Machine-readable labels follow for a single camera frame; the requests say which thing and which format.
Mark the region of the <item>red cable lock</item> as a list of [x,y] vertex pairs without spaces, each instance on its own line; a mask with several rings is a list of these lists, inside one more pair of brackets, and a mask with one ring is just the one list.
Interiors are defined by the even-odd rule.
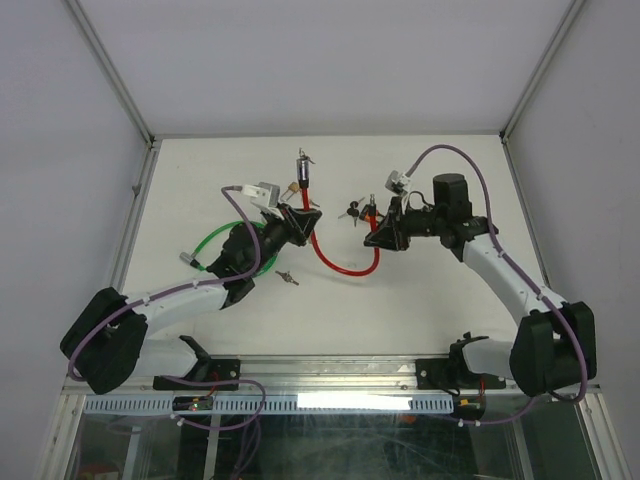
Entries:
[[[297,183],[301,187],[300,192],[301,192],[301,198],[302,198],[302,206],[304,210],[311,209],[311,205],[309,203],[310,165],[311,165],[310,163],[301,161],[299,159],[299,154],[298,154],[298,158],[296,159]],[[370,195],[369,203],[367,205],[369,205],[370,207],[370,215],[371,215],[370,222],[368,224],[370,227],[370,232],[373,232],[376,230],[377,223],[378,223],[378,221],[375,218],[376,210],[378,209],[377,209],[377,204],[376,204],[374,194]],[[378,248],[374,248],[373,250],[373,260],[370,266],[361,270],[353,270],[353,269],[348,269],[346,267],[342,267],[332,262],[321,250],[321,247],[319,245],[319,241],[315,232],[313,232],[311,235],[311,245],[318,259],[326,267],[328,267],[329,269],[333,270],[334,272],[340,275],[349,276],[349,277],[365,277],[374,273],[379,266],[380,250]]]

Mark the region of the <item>small brass padlock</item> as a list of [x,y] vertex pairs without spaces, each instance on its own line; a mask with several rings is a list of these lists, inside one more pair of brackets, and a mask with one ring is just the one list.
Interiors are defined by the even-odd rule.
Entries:
[[291,182],[284,194],[281,196],[282,202],[288,202],[291,200],[296,194],[298,194],[301,190],[300,185],[297,182]]

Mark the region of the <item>green cable lock keys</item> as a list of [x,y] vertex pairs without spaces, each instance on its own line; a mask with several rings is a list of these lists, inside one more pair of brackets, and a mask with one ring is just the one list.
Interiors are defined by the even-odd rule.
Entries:
[[299,283],[292,277],[289,271],[276,271],[276,274],[281,277],[286,283],[290,283],[292,285],[298,286]]

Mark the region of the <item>green cable lock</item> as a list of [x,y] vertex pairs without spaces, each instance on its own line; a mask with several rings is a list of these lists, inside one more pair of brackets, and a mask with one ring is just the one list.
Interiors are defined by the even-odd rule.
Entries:
[[[233,227],[240,225],[241,221],[234,221],[234,222],[229,222],[227,224],[224,224],[220,227],[218,227],[217,229],[215,229],[213,232],[209,233],[196,247],[195,249],[191,252],[191,253],[187,253],[187,252],[181,252],[179,255],[179,258],[181,261],[183,261],[184,263],[186,263],[187,265],[189,265],[190,267],[198,270],[198,271],[204,271],[205,268],[202,266],[202,264],[198,261],[197,259],[197,255],[217,236],[221,235],[222,233],[231,230]],[[262,268],[259,270],[259,272],[257,273],[257,276],[261,276],[266,274],[269,270],[271,270],[274,266],[274,264],[277,261],[277,256],[273,256],[271,257],[269,260],[267,260],[264,265],[262,266]]]

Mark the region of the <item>orange black padlock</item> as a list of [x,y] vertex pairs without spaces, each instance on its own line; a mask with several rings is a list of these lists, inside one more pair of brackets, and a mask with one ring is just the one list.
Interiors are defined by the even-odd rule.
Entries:
[[[365,205],[365,206],[360,210],[360,213],[359,213],[358,219],[359,219],[360,221],[364,221],[364,222],[366,222],[366,223],[369,223],[369,222],[370,222],[370,218],[371,218],[371,215],[370,215],[370,207],[369,207],[369,205]],[[377,220],[377,221],[379,221],[379,220],[382,220],[382,219],[384,218],[384,215],[383,215],[379,210],[376,210],[375,218],[376,218],[376,220]]]

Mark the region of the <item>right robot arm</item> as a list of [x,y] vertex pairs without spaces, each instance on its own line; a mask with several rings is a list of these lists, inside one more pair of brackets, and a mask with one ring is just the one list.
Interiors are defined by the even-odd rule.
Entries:
[[386,187],[394,195],[365,246],[405,251],[414,237],[438,238],[490,287],[517,326],[511,341],[464,334],[451,344],[443,364],[428,368],[428,378],[444,388],[460,388],[489,374],[514,381],[529,397],[587,385],[597,373],[592,310],[538,285],[496,246],[498,230],[488,218],[473,214],[463,175],[436,176],[434,202],[420,209],[409,204],[409,183],[404,174],[390,174]]

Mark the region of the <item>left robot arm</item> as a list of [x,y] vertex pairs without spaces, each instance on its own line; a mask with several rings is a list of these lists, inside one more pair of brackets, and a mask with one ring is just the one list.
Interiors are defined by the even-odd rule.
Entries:
[[223,311],[255,286],[255,277],[288,244],[306,245],[322,216],[315,208],[279,204],[261,224],[233,226],[219,256],[200,276],[132,299],[113,287],[99,290],[63,336],[69,375],[96,394],[132,377],[174,377],[198,388],[210,377],[211,356],[188,334],[159,333],[205,313]]

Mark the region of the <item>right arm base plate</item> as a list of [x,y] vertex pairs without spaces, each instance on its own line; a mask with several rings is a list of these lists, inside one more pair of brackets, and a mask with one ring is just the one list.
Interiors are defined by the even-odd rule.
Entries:
[[506,381],[490,374],[470,372],[461,361],[445,357],[419,358],[414,362],[415,377],[419,390],[478,390],[481,384],[486,389],[504,389]]

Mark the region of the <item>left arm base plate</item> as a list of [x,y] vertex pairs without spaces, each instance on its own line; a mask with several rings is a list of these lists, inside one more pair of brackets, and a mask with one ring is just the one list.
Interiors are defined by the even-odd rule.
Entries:
[[153,379],[152,388],[156,391],[177,391],[177,390],[211,390],[217,391],[237,391],[237,384],[224,384],[214,386],[215,382],[225,382],[238,380],[240,378],[241,362],[237,359],[224,359],[209,357],[200,359],[194,367],[177,382],[167,376],[156,376]]

